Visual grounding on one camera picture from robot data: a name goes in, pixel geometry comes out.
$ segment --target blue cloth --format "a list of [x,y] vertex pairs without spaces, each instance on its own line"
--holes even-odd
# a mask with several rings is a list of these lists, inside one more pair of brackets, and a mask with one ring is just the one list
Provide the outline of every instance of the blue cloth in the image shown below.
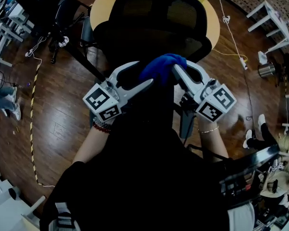
[[140,82],[148,79],[158,81],[158,85],[166,86],[174,64],[187,68],[186,59],[176,54],[165,54],[150,62],[139,75]]

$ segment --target person's arm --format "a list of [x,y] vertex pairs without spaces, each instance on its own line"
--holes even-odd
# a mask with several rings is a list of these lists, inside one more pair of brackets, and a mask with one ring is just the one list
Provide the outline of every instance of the person's arm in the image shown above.
[[284,171],[289,173],[289,157],[288,156],[283,157],[283,161],[286,162]]
[[[199,129],[199,134],[200,134],[200,139],[201,139],[201,146],[215,154],[229,158],[225,144],[223,143],[223,140],[221,138],[220,131],[216,129],[217,127],[218,125],[216,122],[209,122],[206,119],[198,116],[198,129]],[[210,159],[213,162],[220,161],[220,159],[216,157],[214,158],[210,157]]]
[[[107,121],[107,123],[112,124],[113,121],[114,119]],[[73,163],[77,161],[84,163],[89,162],[103,150],[108,136],[109,133],[102,132],[95,127],[92,127],[85,141],[82,143],[81,147],[76,153]]]

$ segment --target black pants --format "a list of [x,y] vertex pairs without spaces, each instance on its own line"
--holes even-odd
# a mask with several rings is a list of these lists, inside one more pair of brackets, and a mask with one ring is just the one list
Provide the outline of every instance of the black pants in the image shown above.
[[254,148],[256,150],[262,150],[264,148],[277,144],[276,140],[270,133],[269,128],[266,123],[262,124],[261,133],[262,133],[262,137],[264,141],[260,141],[258,139],[249,139],[247,140],[247,146]]

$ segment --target yellow black caution tape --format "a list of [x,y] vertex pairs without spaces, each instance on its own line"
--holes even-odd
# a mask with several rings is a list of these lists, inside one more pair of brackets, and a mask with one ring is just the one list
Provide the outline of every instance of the yellow black caution tape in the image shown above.
[[36,167],[35,167],[35,162],[34,162],[34,155],[33,155],[33,135],[32,135],[32,128],[33,128],[33,103],[34,103],[34,93],[35,93],[36,82],[37,82],[37,79],[38,79],[39,67],[40,67],[40,64],[37,66],[37,69],[35,71],[34,84],[33,84],[32,95],[31,95],[31,112],[30,112],[31,160],[32,160],[33,171],[34,171],[35,180],[37,181],[37,184],[40,185],[40,186],[43,186],[43,187],[54,187],[54,186],[45,186],[44,184],[39,182],[37,171],[36,171]]

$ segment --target round wooden table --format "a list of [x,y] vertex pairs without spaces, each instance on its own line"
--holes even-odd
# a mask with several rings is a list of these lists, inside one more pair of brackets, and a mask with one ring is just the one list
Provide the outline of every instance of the round wooden table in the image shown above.
[[[116,0],[95,0],[90,13],[90,23],[94,30],[100,23],[108,21],[110,12]],[[211,41],[212,49],[220,36],[220,22],[212,5],[205,0],[203,6],[207,13],[207,38]]]

